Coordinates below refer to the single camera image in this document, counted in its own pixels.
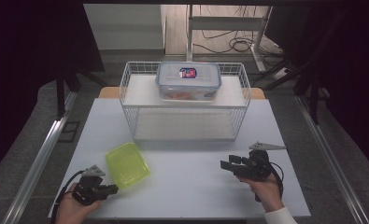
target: plastic food container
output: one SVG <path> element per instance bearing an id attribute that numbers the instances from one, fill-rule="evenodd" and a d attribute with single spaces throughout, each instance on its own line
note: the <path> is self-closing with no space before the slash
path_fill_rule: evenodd
<path id="1" fill-rule="evenodd" d="M 220 68 L 216 63 L 164 62 L 155 82 L 164 100 L 210 102 L 221 86 Z"/>
<path id="2" fill-rule="evenodd" d="M 106 163 L 120 189 L 132 186 L 150 173 L 135 143 L 126 143 L 109 151 Z"/>

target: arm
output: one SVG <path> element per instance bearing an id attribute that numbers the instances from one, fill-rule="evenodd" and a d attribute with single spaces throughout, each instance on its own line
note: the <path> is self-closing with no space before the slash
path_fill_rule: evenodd
<path id="1" fill-rule="evenodd" d="M 290 211 L 284 206 L 280 199 L 280 193 L 276 178 L 270 174 L 265 181 L 253 181 L 241 176 L 237 176 L 240 182 L 250 185 L 251 191 L 256 193 L 265 209 L 265 219 L 268 224 L 295 224 Z"/>
<path id="2" fill-rule="evenodd" d="M 64 195 L 56 216 L 56 224 L 80 224 L 91 211 L 100 207 L 100 201 L 89 206 L 78 203 L 71 196 L 75 186 L 76 184 L 71 185 L 69 191 Z"/>

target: white tabletop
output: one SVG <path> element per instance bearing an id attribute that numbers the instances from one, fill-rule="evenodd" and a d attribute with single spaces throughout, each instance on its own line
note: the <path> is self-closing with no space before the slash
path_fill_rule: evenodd
<path id="1" fill-rule="evenodd" d="M 113 184 L 105 154 L 133 138 L 119 100 L 95 99 L 62 186 L 77 171 L 96 164 Z M 102 219 L 246 219 L 262 217 L 248 185 L 221 170 L 230 154 L 248 156 L 257 141 L 284 146 L 269 101 L 252 100 L 234 142 L 139 142 L 151 170 L 146 179 L 120 189 L 90 214 Z M 283 203 L 295 217 L 310 216 L 286 150 L 268 151 L 284 171 Z"/>

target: label sticker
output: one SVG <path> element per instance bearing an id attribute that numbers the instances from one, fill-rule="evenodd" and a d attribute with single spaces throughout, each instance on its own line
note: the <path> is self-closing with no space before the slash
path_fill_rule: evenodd
<path id="1" fill-rule="evenodd" d="M 194 68 L 181 68 L 179 72 L 180 77 L 183 78 L 195 78 L 196 69 Z"/>

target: human hand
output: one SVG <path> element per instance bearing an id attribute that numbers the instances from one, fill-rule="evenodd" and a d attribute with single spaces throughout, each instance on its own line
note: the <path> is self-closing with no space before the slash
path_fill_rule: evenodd
<path id="1" fill-rule="evenodd" d="M 56 224 L 80 224 L 91 211 L 100 207 L 100 201 L 96 201 L 89 206 L 84 206 L 77 202 L 71 196 L 71 192 L 76 184 L 72 184 L 68 192 L 63 196 L 56 216 Z"/>
<path id="2" fill-rule="evenodd" d="M 277 179 L 273 174 L 270 174 L 264 181 L 254 181 L 236 176 L 240 182 L 250 185 L 251 191 L 256 193 L 261 199 L 263 209 L 266 212 L 273 212 L 284 207 L 280 199 L 279 187 L 277 186 Z"/>

